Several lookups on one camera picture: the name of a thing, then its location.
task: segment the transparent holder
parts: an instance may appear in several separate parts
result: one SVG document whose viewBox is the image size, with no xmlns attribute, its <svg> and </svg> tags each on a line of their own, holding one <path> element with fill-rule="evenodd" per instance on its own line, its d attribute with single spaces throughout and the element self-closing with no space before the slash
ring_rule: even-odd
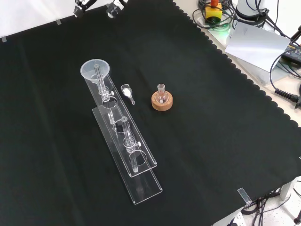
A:
<svg viewBox="0 0 301 226">
<path fill-rule="evenodd" d="M 162 192 L 152 168 L 152 156 L 133 118 L 123 103 L 103 60 L 90 60 L 80 72 L 96 102 L 94 116 L 108 144 L 134 204 Z"/>
</svg>

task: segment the glass funnel stem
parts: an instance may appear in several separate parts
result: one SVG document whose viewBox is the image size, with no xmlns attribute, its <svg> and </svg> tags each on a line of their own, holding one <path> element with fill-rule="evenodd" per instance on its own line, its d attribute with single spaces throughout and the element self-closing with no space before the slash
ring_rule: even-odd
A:
<svg viewBox="0 0 301 226">
<path fill-rule="evenodd" d="M 103 81 L 103 77 L 102 77 L 101 72 L 100 72 L 99 65 L 95 64 L 94 69 L 95 69 L 96 77 L 97 77 L 97 80 L 98 80 L 98 84 L 97 84 L 98 85 L 98 92 L 102 96 L 103 101 L 109 101 L 109 99 L 110 99 L 109 90 L 104 85 L 104 81 Z"/>
</svg>

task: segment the black connector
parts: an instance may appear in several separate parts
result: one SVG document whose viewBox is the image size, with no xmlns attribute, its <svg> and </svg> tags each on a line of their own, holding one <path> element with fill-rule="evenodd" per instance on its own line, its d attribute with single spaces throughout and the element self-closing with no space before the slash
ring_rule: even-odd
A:
<svg viewBox="0 0 301 226">
<path fill-rule="evenodd" d="M 296 103 L 295 109 L 297 107 L 301 107 L 301 96 L 298 96 L 298 95 L 295 95 L 295 94 L 290 94 L 290 93 L 284 92 L 280 89 L 276 89 L 275 93 L 282 96 L 282 97 L 284 97 L 284 98 L 286 98 L 286 99 L 291 100 L 294 103 Z"/>
</svg>

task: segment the table surface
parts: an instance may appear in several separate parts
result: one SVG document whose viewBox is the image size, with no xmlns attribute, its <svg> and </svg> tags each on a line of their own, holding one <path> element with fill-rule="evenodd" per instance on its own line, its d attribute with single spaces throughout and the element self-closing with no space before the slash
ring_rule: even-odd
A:
<svg viewBox="0 0 301 226">
<path fill-rule="evenodd" d="M 185 13 L 188 14 L 192 18 L 192 12 L 197 9 L 198 0 L 174 0 L 176 2 L 177 6 L 180 7 Z M 298 9 L 301 7 L 301 1 L 298 0 L 290 0 L 290 3 L 293 3 L 297 7 L 290 8 L 288 7 L 288 2 L 284 0 L 280 0 L 279 2 L 279 17 L 277 25 L 280 27 L 280 29 L 287 34 L 288 36 L 292 36 L 295 32 L 297 32 L 298 27 L 300 26 L 300 19 L 298 19 L 298 16 L 300 15 L 298 13 Z M 266 0 L 265 6 L 270 9 L 270 17 L 275 21 L 276 18 L 276 9 L 277 4 L 276 1 L 273 0 Z M 270 96 L 273 101 L 275 101 L 278 104 L 278 107 L 282 108 L 284 110 L 285 114 L 288 114 L 291 117 L 291 120 L 294 120 L 298 123 L 299 127 L 301 126 L 301 109 L 295 109 L 294 104 L 290 101 L 287 101 L 286 99 L 275 95 L 274 89 L 271 85 L 263 86 L 256 80 L 256 75 L 254 73 L 251 73 L 249 70 L 247 70 L 242 64 L 230 54 L 224 52 L 225 50 L 225 43 L 219 42 L 218 39 L 220 37 L 215 38 L 209 31 L 203 29 L 203 32 L 206 33 L 206 35 L 212 40 L 213 44 L 215 44 L 220 50 L 223 51 L 223 53 L 227 54 L 230 59 L 232 59 L 233 63 L 236 64 L 237 68 L 239 68 L 242 73 L 246 74 L 249 79 L 253 80 L 253 82 L 260 86 L 260 89 L 266 92 L 267 96 Z M 299 86 L 300 81 L 293 76 L 290 76 L 289 74 L 279 80 L 274 82 L 275 86 L 281 90 L 284 90 L 286 92 L 290 92 L 292 94 L 299 95 Z"/>
<path fill-rule="evenodd" d="M 3 225 L 210 225 L 244 204 L 237 189 L 254 199 L 299 174 L 296 125 L 170 1 L 132 0 L 116 20 L 105 10 L 0 45 Z M 131 85 L 136 105 L 125 104 L 158 162 L 163 193 L 138 206 L 91 115 L 79 69 L 92 58 Z M 166 113 L 150 105 L 161 82 L 174 96 Z"/>
</svg>

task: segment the white paper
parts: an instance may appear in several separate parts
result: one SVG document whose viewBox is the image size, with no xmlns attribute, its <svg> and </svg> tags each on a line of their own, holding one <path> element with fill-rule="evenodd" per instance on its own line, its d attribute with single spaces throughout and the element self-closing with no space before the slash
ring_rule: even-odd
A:
<svg viewBox="0 0 301 226">
<path fill-rule="evenodd" d="M 275 33 L 238 23 L 225 52 L 269 72 L 289 43 L 289 39 Z"/>
</svg>

